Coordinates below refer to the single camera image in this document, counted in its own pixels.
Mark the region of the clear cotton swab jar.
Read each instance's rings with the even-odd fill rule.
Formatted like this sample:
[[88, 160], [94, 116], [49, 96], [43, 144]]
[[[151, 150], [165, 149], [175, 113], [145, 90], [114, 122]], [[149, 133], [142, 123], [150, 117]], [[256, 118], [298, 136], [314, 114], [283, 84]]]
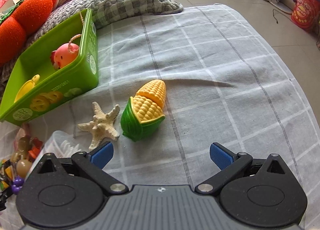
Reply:
[[87, 149], [72, 135], [63, 131], [54, 131], [45, 142], [40, 157], [45, 153], [53, 153], [57, 158], [67, 158], [78, 151], [87, 151]]

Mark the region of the toy corn cob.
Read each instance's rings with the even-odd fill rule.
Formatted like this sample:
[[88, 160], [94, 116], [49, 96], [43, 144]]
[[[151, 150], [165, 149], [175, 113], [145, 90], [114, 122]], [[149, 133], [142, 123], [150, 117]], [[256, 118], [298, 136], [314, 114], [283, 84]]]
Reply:
[[165, 119], [166, 85], [163, 80], [144, 84], [130, 97], [121, 115], [123, 135], [134, 142], [151, 136]]

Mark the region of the beige starfish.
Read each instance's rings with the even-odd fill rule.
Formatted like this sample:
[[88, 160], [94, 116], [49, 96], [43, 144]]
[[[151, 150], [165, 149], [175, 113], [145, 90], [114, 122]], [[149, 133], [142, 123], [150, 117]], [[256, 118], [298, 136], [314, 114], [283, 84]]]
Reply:
[[120, 106], [116, 104], [108, 113], [104, 113], [97, 102], [92, 103], [93, 118], [86, 123], [77, 125], [78, 129], [84, 132], [89, 132], [92, 135], [89, 150], [96, 149], [103, 139], [108, 138], [112, 141], [117, 141], [120, 134], [114, 126], [114, 122], [120, 112]]

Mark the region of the brown toy onion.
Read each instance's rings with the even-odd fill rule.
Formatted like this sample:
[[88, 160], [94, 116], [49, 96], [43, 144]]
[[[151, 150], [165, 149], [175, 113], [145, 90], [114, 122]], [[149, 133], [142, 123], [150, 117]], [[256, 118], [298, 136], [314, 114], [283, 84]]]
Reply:
[[16, 172], [17, 175], [23, 179], [26, 178], [27, 174], [29, 173], [30, 168], [32, 167], [33, 163], [27, 159], [20, 159], [16, 163]]

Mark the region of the light grey grid bedsheet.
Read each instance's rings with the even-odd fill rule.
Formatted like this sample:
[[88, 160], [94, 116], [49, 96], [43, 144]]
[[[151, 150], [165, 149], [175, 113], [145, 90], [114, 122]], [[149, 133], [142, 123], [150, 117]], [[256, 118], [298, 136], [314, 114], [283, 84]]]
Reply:
[[[214, 4], [96, 28], [97, 87], [29, 123], [87, 151], [40, 154], [1, 229], [319, 229], [319, 126], [299, 83], [234, 9]], [[121, 115], [146, 83], [163, 80], [165, 119], [137, 142]], [[116, 104], [120, 136], [99, 169], [77, 125]], [[220, 170], [212, 143], [236, 154]]]

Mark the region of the brown toy hand figure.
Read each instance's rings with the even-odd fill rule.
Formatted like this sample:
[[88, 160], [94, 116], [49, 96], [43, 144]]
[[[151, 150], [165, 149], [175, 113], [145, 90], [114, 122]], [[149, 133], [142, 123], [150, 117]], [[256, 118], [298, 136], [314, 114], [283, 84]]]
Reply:
[[28, 151], [31, 150], [30, 137], [25, 136], [18, 140], [17, 150], [11, 155], [10, 161], [12, 163], [18, 162], [20, 159], [26, 159]]

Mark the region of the pink card pack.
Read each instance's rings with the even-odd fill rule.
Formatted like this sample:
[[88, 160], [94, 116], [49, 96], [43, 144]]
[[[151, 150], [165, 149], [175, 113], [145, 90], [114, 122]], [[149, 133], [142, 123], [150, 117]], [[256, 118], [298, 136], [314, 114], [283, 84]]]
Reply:
[[30, 126], [28, 123], [23, 123], [20, 127], [20, 129], [18, 130], [15, 139], [14, 139], [14, 145], [18, 144], [18, 141], [22, 138], [22, 137], [29, 137], [30, 138]]

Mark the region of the purple toy grapes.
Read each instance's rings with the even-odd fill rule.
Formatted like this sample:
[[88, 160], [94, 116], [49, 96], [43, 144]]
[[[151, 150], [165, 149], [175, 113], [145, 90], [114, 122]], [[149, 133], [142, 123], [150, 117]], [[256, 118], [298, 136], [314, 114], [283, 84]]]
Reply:
[[20, 176], [16, 176], [14, 180], [12, 181], [11, 190], [12, 193], [17, 195], [19, 191], [21, 190], [22, 186], [24, 184], [24, 178]]

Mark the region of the green plastic storage box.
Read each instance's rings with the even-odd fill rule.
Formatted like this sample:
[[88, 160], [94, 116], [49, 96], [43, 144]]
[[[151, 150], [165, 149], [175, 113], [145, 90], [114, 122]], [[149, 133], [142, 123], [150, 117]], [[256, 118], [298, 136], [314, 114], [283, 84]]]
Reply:
[[[55, 70], [50, 55], [61, 45], [81, 34], [76, 59]], [[37, 85], [14, 102], [21, 86], [39, 74]], [[98, 43], [92, 10], [84, 9], [69, 17], [29, 46], [17, 59], [1, 100], [1, 121], [21, 126], [65, 102], [97, 87]]]

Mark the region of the yellow toy strainer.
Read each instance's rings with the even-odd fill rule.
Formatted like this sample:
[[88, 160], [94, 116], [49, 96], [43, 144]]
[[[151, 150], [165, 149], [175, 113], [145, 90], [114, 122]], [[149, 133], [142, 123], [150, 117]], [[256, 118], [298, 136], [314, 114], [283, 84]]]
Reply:
[[27, 94], [29, 91], [31, 91], [39, 82], [40, 75], [36, 74], [34, 75], [30, 80], [26, 81], [21, 88], [19, 89], [18, 93], [16, 94], [14, 102], [17, 102], [20, 100], [25, 94]]

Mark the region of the orange pumpkin cushion front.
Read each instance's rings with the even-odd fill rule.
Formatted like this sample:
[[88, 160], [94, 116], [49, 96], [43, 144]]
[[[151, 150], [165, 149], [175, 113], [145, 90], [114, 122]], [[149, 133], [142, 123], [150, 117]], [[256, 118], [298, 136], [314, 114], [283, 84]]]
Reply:
[[27, 39], [46, 22], [56, 2], [24, 0], [1, 22], [1, 66], [18, 56]]

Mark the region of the grey checked quilted blanket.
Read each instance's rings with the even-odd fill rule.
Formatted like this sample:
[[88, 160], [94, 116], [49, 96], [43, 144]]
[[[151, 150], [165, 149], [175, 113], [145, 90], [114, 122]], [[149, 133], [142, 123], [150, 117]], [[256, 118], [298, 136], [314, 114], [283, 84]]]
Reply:
[[83, 9], [91, 9], [94, 24], [97, 28], [102, 28], [113, 22], [138, 15], [180, 13], [183, 5], [175, 0], [70, 0], [58, 6], [50, 14], [39, 30], [31, 35], [27, 47]]

